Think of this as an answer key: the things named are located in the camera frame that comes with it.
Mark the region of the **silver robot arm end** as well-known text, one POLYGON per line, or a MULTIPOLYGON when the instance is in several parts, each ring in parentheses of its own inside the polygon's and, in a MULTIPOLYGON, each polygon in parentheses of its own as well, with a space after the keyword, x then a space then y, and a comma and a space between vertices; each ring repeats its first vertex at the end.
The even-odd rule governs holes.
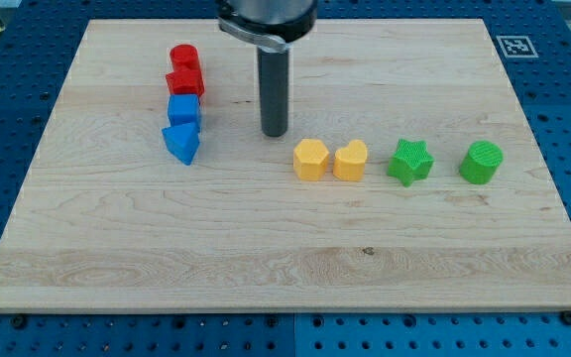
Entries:
POLYGON ((317 0, 216 0, 219 29, 267 53, 287 52, 314 27, 317 0))

